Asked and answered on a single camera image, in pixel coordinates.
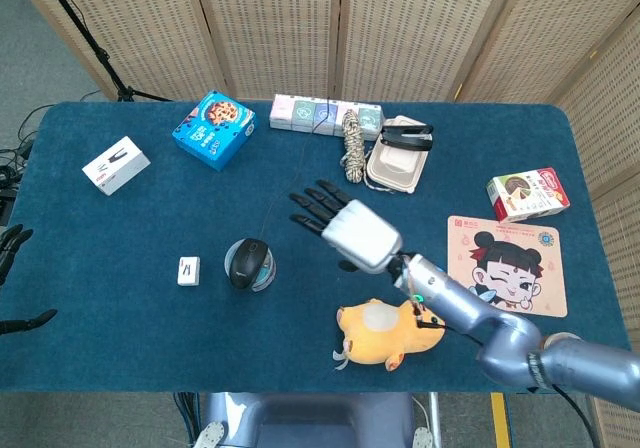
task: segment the blue table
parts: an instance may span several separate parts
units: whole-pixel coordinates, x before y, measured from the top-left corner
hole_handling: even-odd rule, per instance
[[[497,391],[478,372],[476,347],[447,333],[433,350],[334,371],[336,309],[376,297],[403,301],[388,276],[347,274],[339,255],[288,221],[286,193],[335,181],[403,234],[405,247],[446,266],[447,218],[493,219],[489,178],[552,166],[572,206],[532,223],[561,236],[569,315],[531,316],[544,333],[571,331],[628,347],[613,283],[565,115],[546,105],[387,103],[435,126],[434,149],[413,195],[349,185],[339,138],[271,130],[269,103],[247,103],[262,126],[215,172],[180,150],[172,129],[193,103],[64,103],[42,122],[12,223],[35,234],[0,293],[0,318],[59,314],[0,338],[3,390]],[[128,135],[151,160],[106,197],[81,168]],[[266,291],[231,288],[223,258],[236,240],[264,239],[278,276]],[[200,286],[176,284],[180,256],[200,256]]]

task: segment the floor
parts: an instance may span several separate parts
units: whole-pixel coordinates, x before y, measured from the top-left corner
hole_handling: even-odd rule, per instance
[[[0,148],[14,148],[18,127],[33,108],[79,100],[97,87],[29,0],[0,0],[0,32]],[[25,128],[37,129],[41,116]],[[586,405],[584,397],[576,398]],[[589,446],[578,417],[559,396],[513,395],[508,401],[513,446]],[[444,447],[495,446],[488,395],[442,394],[440,412]],[[416,417],[424,424],[417,410]],[[167,393],[0,394],[0,433],[4,448],[187,445]]]

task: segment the mouse pad with cartoon girl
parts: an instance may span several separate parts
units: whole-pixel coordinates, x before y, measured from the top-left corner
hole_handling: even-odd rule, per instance
[[[498,308],[567,316],[554,228],[450,216],[448,268],[449,276]]]

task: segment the black mouse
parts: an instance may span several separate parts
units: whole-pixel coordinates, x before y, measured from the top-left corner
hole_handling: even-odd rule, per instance
[[[267,251],[269,246],[264,241],[253,238],[244,240],[231,260],[229,269],[231,284],[240,289],[252,286],[267,257]]]

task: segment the yellow plush toy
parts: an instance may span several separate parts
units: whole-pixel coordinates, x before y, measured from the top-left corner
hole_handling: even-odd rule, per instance
[[[431,327],[418,328],[416,315]],[[387,371],[393,371],[405,353],[429,350],[444,335],[444,322],[411,301],[395,307],[373,298],[362,305],[340,308],[336,318],[344,332],[343,352],[333,352],[334,360],[343,361],[337,370],[351,360],[366,365],[384,362]]]

